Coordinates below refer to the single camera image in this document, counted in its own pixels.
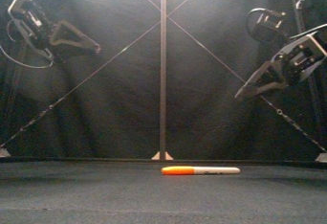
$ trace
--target gray carpet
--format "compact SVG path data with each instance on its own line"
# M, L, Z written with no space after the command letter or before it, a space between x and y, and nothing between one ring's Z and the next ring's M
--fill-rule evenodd
M0 223L327 223L325 169L162 176L162 166L0 164Z

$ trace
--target cable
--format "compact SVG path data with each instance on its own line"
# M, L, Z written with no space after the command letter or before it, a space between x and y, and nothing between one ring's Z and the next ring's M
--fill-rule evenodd
M10 31L9 27L10 27L12 22L13 22L13 20L10 20L10 21L8 22L6 28L5 28L5 29L6 29L6 35L8 35L8 38L10 39L12 42L14 42L14 39L13 39L13 37L10 36L10 33L9 33L9 31Z
M20 66L22 66L22 67L28 67L28 68L33 68L33 69L44 69L44 68L50 67L52 64L53 64L53 61L50 61L50 63L49 63L46 66L30 66L30 65L26 65L26 64L21 63L18 60L13 59L13 58L8 55L8 53L5 52L5 50L4 50L4 48L2 48L1 45L0 45L0 50L1 50L2 54L4 54L4 56L5 56L5 57L6 57L14 64L17 64L17 65L20 65Z
M321 29L325 29L325 28L327 28L327 24L323 24L323 25L317 26L316 28L309 29L309 30L307 30L305 32L303 32L300 34L293 35L292 37L289 37L289 39L299 38L299 37L301 37L301 36L304 36L304 35L315 32L315 31L321 30Z

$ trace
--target marker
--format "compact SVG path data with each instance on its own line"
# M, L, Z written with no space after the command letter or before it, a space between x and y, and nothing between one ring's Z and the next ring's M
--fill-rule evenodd
M225 167L165 167L161 169L164 175L237 174L239 172L239 168Z

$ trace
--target dark floor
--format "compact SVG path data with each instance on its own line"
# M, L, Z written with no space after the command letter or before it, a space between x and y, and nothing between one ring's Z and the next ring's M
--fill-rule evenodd
M162 164L0 164L0 223L327 223L327 170L237 166L162 176Z

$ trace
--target vertical metal pole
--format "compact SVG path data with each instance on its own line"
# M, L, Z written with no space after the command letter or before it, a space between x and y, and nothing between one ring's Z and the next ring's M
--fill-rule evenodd
M166 50L166 2L161 0L161 71L160 71L160 160L165 160L165 50Z
M296 7L295 7L297 0L291 0L291 1L292 1L292 7L293 7L293 15L295 15L297 32L301 33L305 31L303 14L296 10ZM316 84L315 84L312 77L308 77L308 83L309 83L309 90L311 90L311 97L312 97L312 113L313 113L313 118L316 122L317 141L324 142L325 135L323 132L323 127L321 127L321 122L323 122L321 104L319 101Z

